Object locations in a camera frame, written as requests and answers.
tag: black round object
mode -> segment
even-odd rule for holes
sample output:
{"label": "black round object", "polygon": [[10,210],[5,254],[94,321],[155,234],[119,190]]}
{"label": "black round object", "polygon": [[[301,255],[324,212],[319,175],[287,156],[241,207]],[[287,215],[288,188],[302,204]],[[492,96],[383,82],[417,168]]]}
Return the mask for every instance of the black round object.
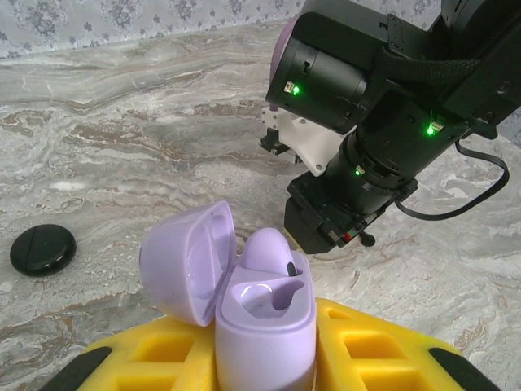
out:
{"label": "black round object", "polygon": [[376,238],[373,235],[367,234],[364,231],[358,234],[360,236],[361,245],[364,247],[373,247],[376,244]]}
{"label": "black round object", "polygon": [[74,258],[72,233],[54,224],[35,226],[20,235],[11,247],[11,264],[23,275],[44,277],[61,271]]}

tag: yellow foam tray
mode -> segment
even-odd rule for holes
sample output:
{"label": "yellow foam tray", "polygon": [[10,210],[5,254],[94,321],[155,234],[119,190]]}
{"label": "yellow foam tray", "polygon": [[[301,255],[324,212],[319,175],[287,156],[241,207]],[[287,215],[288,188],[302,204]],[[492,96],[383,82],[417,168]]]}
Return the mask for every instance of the yellow foam tray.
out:
{"label": "yellow foam tray", "polygon": [[[444,342],[317,299],[317,391],[456,391],[430,355]],[[112,352],[78,391],[217,391],[214,327],[157,319],[89,346]]]}

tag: purple earbud case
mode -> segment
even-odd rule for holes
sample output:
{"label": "purple earbud case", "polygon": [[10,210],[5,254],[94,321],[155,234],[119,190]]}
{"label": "purple earbud case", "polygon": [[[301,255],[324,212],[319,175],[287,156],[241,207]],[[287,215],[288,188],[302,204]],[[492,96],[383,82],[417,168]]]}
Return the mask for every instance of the purple earbud case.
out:
{"label": "purple earbud case", "polygon": [[215,315],[222,390],[312,389],[317,307],[309,262],[279,231],[258,230],[238,257],[223,200],[154,227],[139,269],[165,314],[201,327]]}

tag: case lid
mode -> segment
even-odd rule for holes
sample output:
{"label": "case lid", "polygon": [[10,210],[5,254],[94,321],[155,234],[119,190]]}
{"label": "case lid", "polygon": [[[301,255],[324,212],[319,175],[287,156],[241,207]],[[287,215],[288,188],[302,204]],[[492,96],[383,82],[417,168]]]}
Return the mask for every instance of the case lid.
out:
{"label": "case lid", "polygon": [[155,226],[142,243],[139,271],[145,291],[161,311],[205,327],[236,259],[234,221],[222,200]]}

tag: wireless earbud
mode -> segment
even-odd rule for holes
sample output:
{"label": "wireless earbud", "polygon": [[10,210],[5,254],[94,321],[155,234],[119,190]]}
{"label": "wireless earbud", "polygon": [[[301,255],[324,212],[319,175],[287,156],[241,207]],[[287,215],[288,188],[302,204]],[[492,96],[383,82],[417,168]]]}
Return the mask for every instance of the wireless earbud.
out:
{"label": "wireless earbud", "polygon": [[249,270],[297,275],[290,246],[284,235],[274,228],[263,228],[250,236],[244,245],[242,263]]}

